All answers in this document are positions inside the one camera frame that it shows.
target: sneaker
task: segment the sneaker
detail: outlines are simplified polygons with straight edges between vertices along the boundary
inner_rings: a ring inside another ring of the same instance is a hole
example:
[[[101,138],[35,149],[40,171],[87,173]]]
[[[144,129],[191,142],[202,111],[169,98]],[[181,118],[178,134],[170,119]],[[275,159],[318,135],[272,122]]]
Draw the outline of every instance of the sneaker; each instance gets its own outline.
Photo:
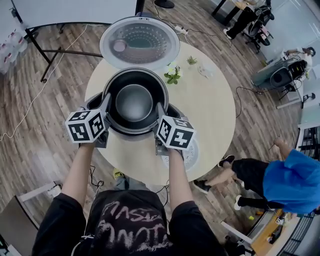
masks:
[[[117,168],[113,169],[113,178],[116,180],[119,177],[124,177],[125,175],[119,171]]]
[[[239,195],[237,195],[236,198],[235,198],[235,204],[234,204],[234,207],[233,207],[233,208],[234,208],[236,211],[239,211],[239,210],[241,209],[241,206],[238,205],[238,201],[239,201],[240,197],[241,197],[241,195],[239,194]]]
[[[229,39],[229,40],[232,40],[232,38],[230,37],[230,36],[228,36],[228,34],[227,34],[227,32],[230,30],[230,28],[228,28],[228,29],[224,29],[223,30],[223,33],[226,35],[226,37]]]
[[[197,190],[201,191],[202,193],[208,194],[211,186],[206,185],[205,182],[206,180],[194,180],[193,185]]]
[[[219,163],[218,163],[218,167],[224,167],[224,162],[228,162],[229,164],[231,164],[233,161],[235,160],[235,156],[230,154],[227,157],[223,158]]]

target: power strip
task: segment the power strip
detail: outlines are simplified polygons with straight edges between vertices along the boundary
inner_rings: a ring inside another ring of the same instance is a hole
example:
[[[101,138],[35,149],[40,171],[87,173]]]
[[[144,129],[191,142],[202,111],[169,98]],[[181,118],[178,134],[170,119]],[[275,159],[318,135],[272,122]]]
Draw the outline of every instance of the power strip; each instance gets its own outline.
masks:
[[[182,33],[182,34],[184,34],[184,35],[188,35],[188,31],[187,30],[185,30],[185,29],[183,29],[182,27],[180,27],[180,26],[175,26],[175,28],[174,28],[176,31],[178,31],[178,32],[180,32],[180,33]]]

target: yellow object on floor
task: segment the yellow object on floor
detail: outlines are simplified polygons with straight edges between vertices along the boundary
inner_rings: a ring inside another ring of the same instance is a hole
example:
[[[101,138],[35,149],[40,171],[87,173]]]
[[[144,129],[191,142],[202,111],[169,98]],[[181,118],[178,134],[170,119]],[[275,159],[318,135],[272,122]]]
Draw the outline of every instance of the yellow object on floor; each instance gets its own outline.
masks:
[[[124,174],[119,171],[117,168],[113,169],[113,178],[116,180],[119,177],[124,177]]]

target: black t-shirt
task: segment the black t-shirt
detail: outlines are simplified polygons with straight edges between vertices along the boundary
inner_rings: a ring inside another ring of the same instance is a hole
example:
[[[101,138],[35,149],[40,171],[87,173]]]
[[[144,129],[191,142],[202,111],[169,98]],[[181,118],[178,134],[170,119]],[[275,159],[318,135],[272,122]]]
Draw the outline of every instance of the black t-shirt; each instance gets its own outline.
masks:
[[[225,256],[194,201],[167,218],[157,194],[147,190],[107,190],[94,200],[88,223],[81,205],[61,193],[53,199],[32,250],[33,256],[160,256],[208,253]],[[81,236],[94,236],[93,239]]]

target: black pot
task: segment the black pot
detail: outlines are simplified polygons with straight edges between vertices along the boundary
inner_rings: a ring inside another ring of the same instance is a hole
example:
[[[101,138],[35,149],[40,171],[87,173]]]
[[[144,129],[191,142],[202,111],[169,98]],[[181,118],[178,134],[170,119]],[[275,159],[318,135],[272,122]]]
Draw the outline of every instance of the black pot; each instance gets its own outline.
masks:
[[[116,73],[102,95],[111,94],[107,119],[111,127],[125,135],[142,135],[157,125],[156,105],[168,110],[169,95],[165,83],[154,72],[140,67]]]

